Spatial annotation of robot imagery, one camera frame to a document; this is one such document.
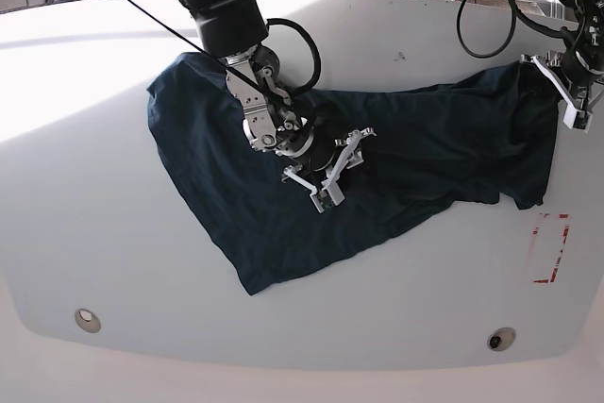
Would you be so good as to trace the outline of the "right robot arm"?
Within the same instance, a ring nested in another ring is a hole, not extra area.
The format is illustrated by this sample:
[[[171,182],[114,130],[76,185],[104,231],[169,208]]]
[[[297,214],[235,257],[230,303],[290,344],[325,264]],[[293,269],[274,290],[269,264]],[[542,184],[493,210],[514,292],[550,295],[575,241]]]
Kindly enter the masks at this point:
[[[178,0],[195,21],[199,51],[226,69],[226,86],[243,108],[243,132],[252,149],[291,160],[282,176],[303,186],[323,212],[344,202],[341,175],[364,162],[361,142],[371,127],[352,129],[335,114],[301,100],[318,82],[322,61],[310,34],[298,23],[264,19],[257,0]],[[280,62],[263,41],[272,25],[295,30],[310,49],[310,80],[287,89],[277,80]]]

